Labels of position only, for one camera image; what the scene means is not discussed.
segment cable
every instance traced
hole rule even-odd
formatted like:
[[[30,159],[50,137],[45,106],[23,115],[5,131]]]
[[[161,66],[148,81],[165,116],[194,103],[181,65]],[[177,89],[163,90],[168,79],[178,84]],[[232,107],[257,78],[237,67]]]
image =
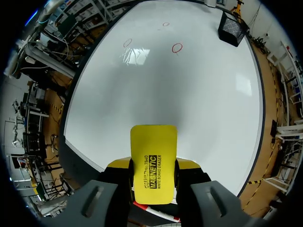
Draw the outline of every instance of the cable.
[[[282,106],[282,99],[281,98],[278,98],[278,103],[279,103],[279,106]]]
[[[23,67],[19,70],[25,70],[25,69],[45,69],[48,68],[49,66],[44,66],[44,67]]]
[[[66,43],[66,47],[67,47],[67,54],[66,54],[66,57],[65,57],[65,59],[64,60],[66,60],[67,59],[67,56],[69,56],[69,47],[68,47],[68,44],[67,44],[67,42],[66,42],[66,40],[64,39],[64,41],[65,41],[65,43]]]
[[[54,157],[52,157],[51,159],[44,159],[44,161],[50,161],[53,160],[55,157],[57,157],[56,155]]]
[[[60,53],[60,52],[56,52],[56,51],[52,51],[53,53],[58,53],[58,54],[62,54],[62,55],[67,55],[67,56],[71,56],[71,57],[78,57],[79,55],[72,55],[72,54],[65,54],[65,53]]]
[[[256,213],[258,213],[258,212],[260,212],[261,210],[264,210],[264,209],[266,209],[266,208],[268,208],[268,207],[264,207],[264,208],[262,208],[262,209],[259,209],[257,212],[250,214],[250,216],[252,216],[252,215],[254,215],[254,214],[256,214]]]
[[[52,117],[53,121],[54,121],[54,122],[56,122],[58,126],[60,126],[59,122],[58,122],[58,121],[56,121],[56,120],[54,119],[54,117],[53,117],[52,113],[50,113],[49,115],[51,115],[51,117]]]
[[[63,42],[63,43],[66,44],[66,47],[67,47],[67,55],[66,55],[66,58],[64,59],[64,60],[66,60],[66,59],[67,59],[67,56],[68,56],[68,54],[69,54],[69,47],[68,47],[68,44],[67,44],[66,40],[65,40],[65,39],[60,39],[60,38],[54,36],[53,34],[51,34],[51,33],[49,33],[49,32],[47,32],[47,34],[51,35],[52,37],[54,37],[54,38],[56,38],[56,39],[58,39],[58,40],[60,40],[61,42]]]
[[[252,28],[251,28],[251,36],[253,36],[252,33],[253,33],[253,30],[254,30],[254,25],[255,25],[255,22],[256,22],[256,19],[257,19],[257,16],[258,16],[261,5],[262,5],[262,3],[260,3],[259,8],[258,8],[256,14],[254,15],[253,19],[252,19],[253,25],[252,25]]]
[[[12,73],[12,75],[14,75],[14,74],[15,74],[15,72],[17,71],[18,65],[19,65],[19,63],[17,62],[17,66],[16,66],[16,68],[15,68],[14,72]]]

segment desk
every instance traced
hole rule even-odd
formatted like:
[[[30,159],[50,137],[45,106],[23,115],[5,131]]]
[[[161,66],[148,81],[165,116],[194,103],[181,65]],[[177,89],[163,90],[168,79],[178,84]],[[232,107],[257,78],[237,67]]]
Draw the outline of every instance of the desk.
[[[238,195],[260,149],[262,80],[246,38],[238,47],[219,39],[221,16],[187,1],[145,1],[124,14],[74,78],[60,132],[63,168],[71,169],[73,158],[63,156],[72,150],[103,171],[130,156],[133,126],[171,124],[177,156]]]

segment white wall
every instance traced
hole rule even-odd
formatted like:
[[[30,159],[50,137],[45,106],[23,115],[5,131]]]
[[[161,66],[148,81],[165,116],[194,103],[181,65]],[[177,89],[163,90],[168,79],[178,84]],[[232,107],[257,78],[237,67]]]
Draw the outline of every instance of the white wall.
[[[251,23],[253,20],[259,6],[259,0],[243,0],[244,5],[241,6],[241,16],[246,24]],[[236,0],[227,0],[225,8],[231,10],[237,5]],[[290,46],[290,52],[293,56],[296,55],[294,46],[292,45],[290,39],[288,38],[286,32],[272,15],[272,13],[262,4],[260,6],[255,23],[250,24],[250,34],[255,37],[263,37],[265,34],[269,35],[265,46],[272,52],[275,51],[280,41]]]
[[[30,78],[26,75],[22,75],[20,79],[11,79],[5,77],[3,84],[0,87],[0,141],[1,141],[1,151],[4,152],[5,159],[8,164],[8,169],[13,180],[23,180],[23,176],[19,169],[15,169],[12,163],[10,154],[24,154],[24,149],[19,146],[15,148],[12,145],[14,139],[14,134],[12,132],[14,123],[12,123],[9,118],[15,117],[15,111],[12,103],[17,99],[18,103],[22,101],[23,94],[28,92],[27,82]],[[18,130],[18,139],[22,139],[22,133],[24,126],[18,125],[20,130]],[[26,171],[22,172],[26,179],[29,178],[29,174]],[[19,182],[19,188],[24,186],[31,186],[30,182]],[[32,195],[33,190],[22,191],[23,195]]]

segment metal frame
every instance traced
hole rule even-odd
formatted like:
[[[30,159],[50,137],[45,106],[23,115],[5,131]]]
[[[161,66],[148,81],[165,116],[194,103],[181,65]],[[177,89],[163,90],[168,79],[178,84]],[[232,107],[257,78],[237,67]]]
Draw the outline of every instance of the metal frame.
[[[270,55],[268,55],[267,59],[276,67],[278,67],[280,73],[281,73],[281,80],[282,80],[282,83],[283,83],[283,87],[284,87],[284,90],[285,90],[285,96],[286,96],[286,111],[287,111],[287,119],[286,119],[286,124],[287,126],[289,126],[289,100],[291,100],[292,104],[297,104],[297,103],[301,103],[302,107],[301,107],[301,112],[302,112],[302,108],[303,108],[303,99],[302,99],[302,94],[303,94],[303,85],[301,84],[301,81],[303,80],[302,77],[300,77],[300,74],[299,74],[299,71],[295,65],[295,62],[294,62],[294,58],[292,57],[292,55],[290,54],[290,52],[288,51],[286,45],[281,41],[280,42],[280,47],[283,47],[283,50],[284,50],[284,54],[276,61],[273,61],[272,57],[280,50],[278,49],[277,51],[275,52],[272,52]],[[294,69],[294,74],[295,74],[295,80],[297,81],[297,84],[300,90],[300,92],[298,93],[295,93],[294,95],[288,97],[288,92],[287,92],[287,86],[286,86],[286,82],[285,82],[285,78],[287,80],[289,80],[289,78],[287,77],[286,74],[284,74],[284,72],[282,71],[282,68],[281,68],[281,61],[286,58],[286,57],[289,57],[291,63],[292,63],[292,66],[290,68],[288,68],[287,70],[293,68]],[[294,102],[292,100],[293,97],[297,96],[297,95],[300,95],[301,96],[301,99],[300,101],[298,102]]]

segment red circle drawing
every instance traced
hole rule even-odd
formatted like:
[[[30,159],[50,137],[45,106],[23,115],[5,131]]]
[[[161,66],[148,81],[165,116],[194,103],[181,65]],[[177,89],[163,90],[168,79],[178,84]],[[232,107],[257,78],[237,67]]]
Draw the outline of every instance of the red circle drawing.
[[[178,53],[180,50],[182,50],[183,45],[181,43],[176,43],[172,46],[171,51],[173,53]]]
[[[131,42],[133,41],[133,39],[128,39],[124,42],[123,47],[127,47],[129,44],[131,44]]]

